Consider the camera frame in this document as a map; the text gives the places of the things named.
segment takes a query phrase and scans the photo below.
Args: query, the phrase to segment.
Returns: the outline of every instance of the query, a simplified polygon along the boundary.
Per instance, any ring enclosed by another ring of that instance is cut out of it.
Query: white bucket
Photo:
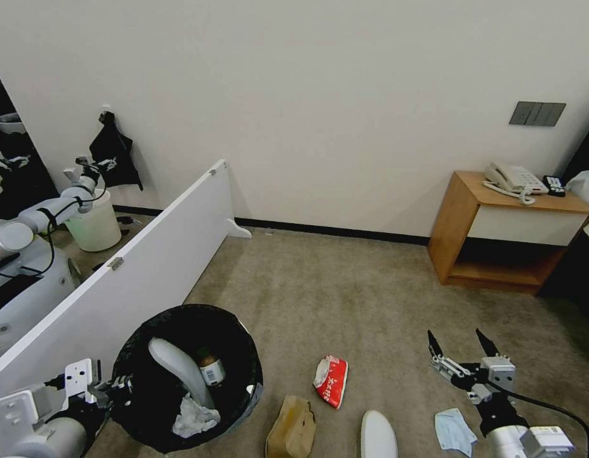
[[[96,189],[95,197],[104,190]],[[121,239],[121,230],[110,202],[110,191],[93,202],[87,213],[78,213],[66,221],[72,237],[84,251],[102,251],[115,245]]]

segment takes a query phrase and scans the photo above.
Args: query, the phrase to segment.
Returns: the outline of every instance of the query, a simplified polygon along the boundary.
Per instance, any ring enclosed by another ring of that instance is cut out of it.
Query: remote control
[[[551,175],[545,175],[543,177],[543,183],[547,188],[549,188],[549,195],[556,196],[556,197],[565,197],[566,191],[562,186],[562,182],[558,177],[554,177]]]

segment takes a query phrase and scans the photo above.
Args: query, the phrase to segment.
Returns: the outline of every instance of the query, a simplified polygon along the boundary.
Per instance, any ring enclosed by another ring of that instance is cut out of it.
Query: black cable
[[[106,180],[104,180],[104,189],[102,190],[102,193],[99,195],[99,197],[95,197],[93,199],[81,200],[81,202],[95,202],[96,200],[101,199],[104,196],[104,194],[106,194],[106,188],[107,188]]]
[[[55,221],[55,219],[57,218],[57,216],[61,215],[64,211],[66,211],[66,209],[70,208],[72,205],[75,205],[75,204],[79,204],[80,205],[81,202],[95,202],[96,200],[101,199],[104,196],[104,194],[106,194],[106,189],[107,189],[107,186],[104,183],[104,190],[102,191],[102,193],[98,197],[95,197],[93,199],[86,199],[86,200],[77,199],[74,202],[70,202],[65,207],[63,207],[60,211],[58,211],[57,213],[55,213],[53,215],[53,219],[52,220],[49,219],[48,225],[46,227],[46,237],[48,238],[48,244],[51,247],[51,262],[49,262],[48,266],[44,270],[36,270],[36,269],[32,269],[32,268],[29,268],[29,267],[26,267],[26,266],[21,266],[20,268],[24,268],[26,270],[32,270],[33,272],[35,272],[34,275],[30,275],[31,277],[38,277],[38,276],[40,276],[42,274],[45,274],[51,268],[51,266],[53,265],[53,263],[55,262],[55,245],[53,244],[53,237],[51,236],[51,233],[54,232],[57,229],[57,227],[53,223]],[[8,278],[8,279],[16,278],[16,276],[3,274],[2,272],[0,272],[0,276],[1,277],[4,277],[4,278]]]
[[[513,391],[508,391],[507,389],[499,387],[498,385],[496,385],[495,383],[490,382],[490,381],[488,381],[487,383],[488,383],[488,385],[496,388],[499,391],[502,391],[503,393],[507,394],[508,396],[511,396],[512,398],[519,399],[520,401],[525,401],[530,404],[535,404],[540,407],[545,407],[550,410],[554,410],[554,411],[559,412],[563,415],[566,415],[567,417],[570,417],[572,420],[576,421],[579,425],[581,425],[583,427],[583,430],[585,430],[585,435],[587,436],[587,458],[589,458],[589,426],[587,423],[585,423],[585,421],[583,419],[577,417],[576,415],[574,415],[572,412],[566,410],[565,408],[562,408],[557,405],[553,405],[553,404],[550,404],[550,403],[547,403],[544,401],[539,401],[538,399],[528,398],[527,396],[524,396],[523,394],[518,394]]]
[[[0,277],[9,278],[9,279],[17,278],[16,276],[3,274],[2,272],[0,272]]]

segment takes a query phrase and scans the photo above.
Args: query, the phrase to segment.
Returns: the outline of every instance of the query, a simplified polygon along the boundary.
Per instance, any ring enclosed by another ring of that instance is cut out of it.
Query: black trash bag
[[[103,112],[99,116],[99,121],[104,127],[89,145],[89,151],[91,151],[95,162],[106,159],[116,160],[116,167],[102,172],[106,186],[137,184],[140,191],[143,191],[140,175],[138,175],[135,165],[131,161],[133,140],[118,131],[114,122],[114,113],[110,111]]]
[[[172,432],[186,394],[182,382],[150,355],[148,343],[163,338],[189,356],[210,347],[225,367],[225,381],[209,387],[220,423],[184,439]],[[237,427],[263,392],[263,372],[251,335],[235,315],[212,305],[189,304],[161,312],[143,323],[121,349],[113,378],[133,375],[132,402],[111,417],[133,439],[161,453],[201,445]]]

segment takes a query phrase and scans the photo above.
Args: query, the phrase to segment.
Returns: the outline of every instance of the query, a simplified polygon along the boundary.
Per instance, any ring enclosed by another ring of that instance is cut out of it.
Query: trash can
[[[96,189],[93,208],[78,213],[66,221],[66,226],[81,250],[102,251],[116,245],[121,239],[116,216],[110,201],[110,191]]]
[[[174,344],[191,357],[211,347],[223,363],[225,381],[212,390],[220,423],[182,438],[172,432],[187,393],[182,382],[150,355],[154,337]],[[212,305],[188,304],[161,312],[143,323],[121,349],[113,378],[133,376],[132,402],[114,408],[112,419],[133,439],[161,453],[193,448],[241,424],[263,391],[263,372],[254,340],[235,315]]]

